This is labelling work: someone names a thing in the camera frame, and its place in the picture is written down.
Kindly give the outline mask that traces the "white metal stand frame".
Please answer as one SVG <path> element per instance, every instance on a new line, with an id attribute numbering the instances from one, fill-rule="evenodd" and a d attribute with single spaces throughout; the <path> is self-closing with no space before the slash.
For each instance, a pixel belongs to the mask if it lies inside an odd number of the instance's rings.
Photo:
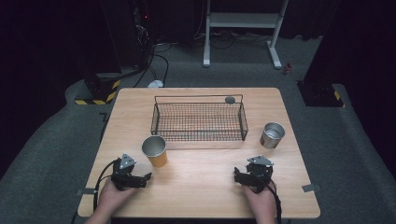
<path id="1" fill-rule="evenodd" d="M 281 69 L 282 63 L 276 52 L 276 41 L 285 17 L 289 0 L 282 0 L 278 13 L 228 13 L 212 12 L 211 0 L 206 0 L 205 45 L 203 67 L 210 66 L 210 29 L 211 28 L 258 28 L 273 29 L 272 39 L 266 42 L 275 69 Z"/>

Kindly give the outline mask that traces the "dark equipment rack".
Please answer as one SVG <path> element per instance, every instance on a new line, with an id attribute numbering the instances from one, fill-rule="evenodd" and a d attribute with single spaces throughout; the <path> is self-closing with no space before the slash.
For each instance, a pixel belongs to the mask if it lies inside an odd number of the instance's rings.
<path id="1" fill-rule="evenodd" d="M 136 39 L 141 54 L 141 69 L 145 69 L 149 64 L 149 55 L 153 49 L 153 30 L 149 15 L 149 0 L 132 0 L 134 26 Z"/>

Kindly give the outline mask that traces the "short steel cup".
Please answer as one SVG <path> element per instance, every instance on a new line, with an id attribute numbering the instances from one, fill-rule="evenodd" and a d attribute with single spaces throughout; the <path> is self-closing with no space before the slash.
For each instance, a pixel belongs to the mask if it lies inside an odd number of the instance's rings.
<path id="1" fill-rule="evenodd" d="M 264 125 L 260 143 L 265 148 L 276 148 L 285 134 L 285 129 L 281 124 L 277 122 L 269 122 Z"/>

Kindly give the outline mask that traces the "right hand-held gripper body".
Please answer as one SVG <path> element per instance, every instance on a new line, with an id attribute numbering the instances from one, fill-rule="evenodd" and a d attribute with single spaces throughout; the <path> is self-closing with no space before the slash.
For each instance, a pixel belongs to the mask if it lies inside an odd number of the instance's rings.
<path id="1" fill-rule="evenodd" d="M 257 193 L 262 192 L 272 180 L 274 163 L 263 155 L 247 159 L 246 166 L 250 180 L 247 185 L 256 189 Z"/>

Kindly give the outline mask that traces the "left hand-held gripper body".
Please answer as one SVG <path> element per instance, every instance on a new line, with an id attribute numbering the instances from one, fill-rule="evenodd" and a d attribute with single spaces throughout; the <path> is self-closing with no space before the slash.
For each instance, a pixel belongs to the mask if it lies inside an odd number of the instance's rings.
<path id="1" fill-rule="evenodd" d="M 144 182 L 142 176 L 132 175 L 135 164 L 136 161 L 126 153 L 123 153 L 122 156 L 114 162 L 111 181 L 118 190 L 137 188 L 138 183 Z"/>

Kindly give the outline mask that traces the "person's right hand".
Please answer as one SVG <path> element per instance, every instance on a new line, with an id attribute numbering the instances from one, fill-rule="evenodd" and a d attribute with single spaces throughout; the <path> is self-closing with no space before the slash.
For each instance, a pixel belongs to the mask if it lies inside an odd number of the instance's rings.
<path id="1" fill-rule="evenodd" d="M 276 220 L 276 199 L 272 193 L 275 187 L 272 183 L 260 193 L 255 193 L 248 186 L 243 186 L 242 189 L 255 218 L 271 217 Z"/>

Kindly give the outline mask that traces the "person's left hand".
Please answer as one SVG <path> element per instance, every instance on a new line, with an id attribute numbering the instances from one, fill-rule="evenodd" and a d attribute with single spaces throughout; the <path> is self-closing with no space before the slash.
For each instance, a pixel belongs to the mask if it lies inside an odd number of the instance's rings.
<path id="1" fill-rule="evenodd" d="M 117 212 L 135 193 L 137 189 L 129 188 L 119 190 L 111 180 L 107 180 L 100 193 L 96 211 L 111 217 Z"/>

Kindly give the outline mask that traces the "orange cup with steel inside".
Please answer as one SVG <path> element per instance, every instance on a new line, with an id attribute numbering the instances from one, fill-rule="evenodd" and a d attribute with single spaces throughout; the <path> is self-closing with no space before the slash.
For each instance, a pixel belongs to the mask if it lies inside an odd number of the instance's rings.
<path id="1" fill-rule="evenodd" d="M 147 137 L 142 143 L 142 152 L 154 167 L 163 167 L 167 163 L 166 143 L 159 135 Z"/>

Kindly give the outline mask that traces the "black stand with hazard tape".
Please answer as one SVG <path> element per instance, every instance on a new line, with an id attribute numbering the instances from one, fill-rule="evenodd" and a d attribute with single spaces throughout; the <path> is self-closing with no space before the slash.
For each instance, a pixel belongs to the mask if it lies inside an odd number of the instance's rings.
<path id="1" fill-rule="evenodd" d="M 333 85 L 361 99 L 396 93 L 396 0 L 340 0 L 304 79 L 307 106 L 340 107 Z"/>
<path id="2" fill-rule="evenodd" d="M 119 72 L 120 69 L 100 0 L 61 0 L 61 3 L 65 41 L 91 94 L 91 101 L 94 104 L 108 104 L 120 83 L 99 78 L 98 75 Z"/>

